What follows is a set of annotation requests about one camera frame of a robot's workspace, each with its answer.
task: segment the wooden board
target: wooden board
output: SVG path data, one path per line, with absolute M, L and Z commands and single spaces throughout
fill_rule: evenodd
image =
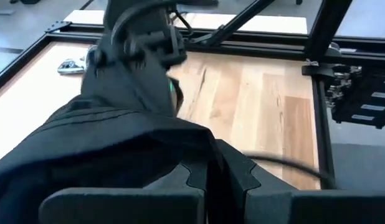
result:
M 0 90 L 0 158 L 80 92 L 81 77 L 57 67 L 87 45 L 51 43 Z M 242 152 L 266 152 L 317 167 L 311 80 L 302 63 L 189 53 L 170 75 L 185 95 L 178 114 L 212 130 Z M 312 178 L 261 164 L 299 189 L 317 189 Z

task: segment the black metal bracket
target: black metal bracket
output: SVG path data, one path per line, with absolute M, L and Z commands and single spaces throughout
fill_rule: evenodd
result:
M 213 35 L 218 32 L 220 29 L 222 29 L 224 25 L 221 25 L 219 28 L 217 28 L 215 31 L 211 32 L 210 34 L 206 34 L 201 37 L 193 38 L 191 40 L 188 40 L 190 44 L 202 44 L 202 45 L 209 45 L 208 40 L 213 37 Z
M 326 89 L 335 79 L 334 70 L 329 64 L 305 65 L 302 67 L 302 75 L 319 77 L 319 79 L 324 82 Z
M 61 30 L 65 27 L 68 27 L 72 24 L 72 22 L 67 22 L 67 21 L 56 21 L 53 23 L 49 28 L 47 28 L 44 32 L 46 33 L 52 33 L 57 30 Z

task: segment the wooden surface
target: wooden surface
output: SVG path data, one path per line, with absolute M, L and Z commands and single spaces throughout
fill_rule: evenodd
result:
M 102 11 L 74 11 L 68 18 L 101 24 L 102 16 Z M 201 18 L 187 17 L 194 27 L 205 28 L 217 28 L 230 19 L 218 14 L 211 16 L 211 22 Z M 306 29 L 301 20 L 283 20 L 273 30 Z M 260 24 L 245 27 L 270 29 Z M 51 43 L 0 90 L 0 158 L 79 94 L 81 77 L 60 76 L 57 67 L 67 58 L 84 55 L 87 47 Z M 179 79 L 185 96 L 178 116 L 207 126 L 241 152 L 266 152 L 318 167 L 311 80 L 301 75 L 301 66 L 284 60 L 188 53 L 188 60 L 169 73 Z M 260 165 L 299 189 L 319 188 L 318 181 L 306 175 Z
M 235 15 L 189 13 L 184 18 L 193 28 L 217 29 Z M 104 11 L 74 10 L 64 20 L 79 24 L 103 24 Z M 239 30 L 307 34 L 306 18 L 286 16 L 255 16 Z

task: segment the small metal object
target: small metal object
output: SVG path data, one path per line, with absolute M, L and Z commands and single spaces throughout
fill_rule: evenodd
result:
M 77 75 L 86 71 L 86 62 L 82 58 L 68 58 L 57 69 L 60 75 Z
M 63 29 L 64 27 L 68 27 L 70 25 L 71 25 L 71 22 L 68 22 L 68 21 L 56 21 L 49 28 L 47 28 L 44 32 L 46 32 L 46 33 L 55 32 L 55 31 Z

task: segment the wire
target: wire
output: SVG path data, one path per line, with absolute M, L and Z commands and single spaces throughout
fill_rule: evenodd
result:
M 179 12 L 179 13 L 180 13 L 180 15 L 185 15 L 185 14 L 187 14 L 188 12 L 183 11 L 183 12 Z M 173 24 L 173 22 L 174 22 L 177 18 L 178 18 L 178 15 L 175 13 L 175 15 L 174 15 L 172 18 L 170 18 L 170 21 L 172 22 L 172 24 Z
M 300 170 L 306 174 L 310 174 L 314 177 L 319 178 L 321 181 L 324 181 L 328 184 L 329 188 L 331 189 L 337 189 L 335 184 L 335 179 L 332 178 L 329 174 L 318 172 L 317 170 L 305 166 L 299 162 L 292 161 L 289 159 L 279 158 L 275 156 L 265 155 L 265 154 L 246 154 L 249 159 L 255 159 L 259 161 L 267 161 L 267 162 L 273 162 L 277 164 L 282 164 L 287 167 L 291 167 L 297 170 Z
M 186 28 L 188 30 L 188 35 L 186 35 L 186 36 L 187 37 L 192 36 L 194 34 L 194 29 L 190 26 L 190 24 L 185 20 L 185 18 L 181 15 L 181 13 L 177 9 L 174 11 L 174 13 L 175 13 L 176 17 L 179 18 L 180 21 L 186 26 Z

